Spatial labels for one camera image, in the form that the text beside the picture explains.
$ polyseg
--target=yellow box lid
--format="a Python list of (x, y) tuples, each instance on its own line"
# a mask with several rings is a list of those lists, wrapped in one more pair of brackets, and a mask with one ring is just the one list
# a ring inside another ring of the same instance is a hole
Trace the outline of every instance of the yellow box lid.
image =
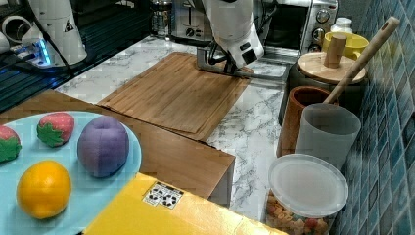
[(85, 235), (286, 234), (137, 173), (83, 231)]

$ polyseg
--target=marble countertop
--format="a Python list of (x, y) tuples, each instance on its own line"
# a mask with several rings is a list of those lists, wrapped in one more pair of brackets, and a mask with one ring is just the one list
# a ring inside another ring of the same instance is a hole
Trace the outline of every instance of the marble countertop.
[[(196, 54), (196, 47), (147, 37), (56, 90), (92, 104), (116, 91), (172, 52)], [(258, 74), (282, 75), (281, 65), (254, 62)], [(268, 168), (275, 158), (281, 126), (280, 81), (253, 79), (207, 143), (236, 157), (230, 210), (261, 220)]]

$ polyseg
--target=light blue plate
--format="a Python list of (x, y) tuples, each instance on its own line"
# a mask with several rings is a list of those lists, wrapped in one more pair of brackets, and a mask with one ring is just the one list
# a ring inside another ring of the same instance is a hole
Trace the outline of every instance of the light blue plate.
[[(67, 113), (74, 117), (75, 128), (69, 142), (58, 148), (50, 148), (37, 138), (36, 125), (45, 114), (6, 124), (18, 133), (22, 149), (15, 160), (0, 164), (1, 235), (77, 234), (139, 171), (140, 144), (134, 133), (124, 126), (129, 138), (129, 153), (125, 165), (111, 177), (99, 179), (90, 176), (77, 160), (77, 140), (85, 125), (100, 115), (87, 112)], [(38, 220), (24, 213), (18, 206), (16, 188), (23, 173), (35, 163), (44, 160), (54, 160), (67, 169), (72, 192), (63, 212), (53, 218)]]

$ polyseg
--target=clear plastic container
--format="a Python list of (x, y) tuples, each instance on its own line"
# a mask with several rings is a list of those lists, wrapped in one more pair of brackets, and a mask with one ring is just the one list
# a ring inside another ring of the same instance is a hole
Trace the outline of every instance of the clear plastic container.
[(327, 234), (348, 197), (342, 174), (318, 158), (292, 154), (276, 159), (268, 172), (266, 225), (288, 234)]
[(312, 104), (302, 111), (296, 154), (317, 157), (340, 170), (361, 129), (351, 111), (332, 104)]
[(353, 33), (351, 30), (351, 19), (348, 18), (337, 18), (336, 23), (330, 27), (332, 32), (349, 32)]

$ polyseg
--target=wooden cutting board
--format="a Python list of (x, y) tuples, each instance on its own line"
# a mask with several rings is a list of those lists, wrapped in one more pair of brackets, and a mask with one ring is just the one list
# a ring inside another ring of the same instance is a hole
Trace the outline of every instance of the wooden cutting board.
[(198, 70), (196, 56), (172, 53), (98, 105), (206, 140), (249, 82)]

